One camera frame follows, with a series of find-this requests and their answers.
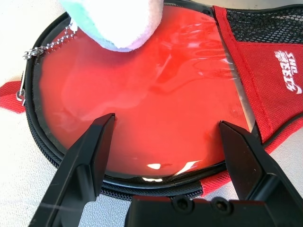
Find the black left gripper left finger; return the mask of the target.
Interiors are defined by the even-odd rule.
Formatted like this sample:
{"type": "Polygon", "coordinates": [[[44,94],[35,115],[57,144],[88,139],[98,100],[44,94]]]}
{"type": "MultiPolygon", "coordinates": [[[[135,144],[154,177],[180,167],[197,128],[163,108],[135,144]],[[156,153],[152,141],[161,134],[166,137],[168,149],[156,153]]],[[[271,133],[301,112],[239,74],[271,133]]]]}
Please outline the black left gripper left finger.
{"type": "Polygon", "coordinates": [[[70,147],[29,226],[77,227],[88,202],[100,194],[115,126],[114,113],[94,120],[70,147]]]}

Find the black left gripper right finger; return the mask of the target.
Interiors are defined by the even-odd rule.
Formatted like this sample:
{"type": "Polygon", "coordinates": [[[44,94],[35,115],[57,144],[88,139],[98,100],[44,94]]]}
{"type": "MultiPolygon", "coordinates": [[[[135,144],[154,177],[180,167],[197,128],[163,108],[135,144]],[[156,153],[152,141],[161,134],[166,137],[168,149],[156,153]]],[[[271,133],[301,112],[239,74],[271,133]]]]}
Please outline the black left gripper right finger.
{"type": "Polygon", "coordinates": [[[230,201],[231,227],[301,227],[303,199],[257,138],[232,123],[219,123],[225,164],[238,200],[230,201]]]}

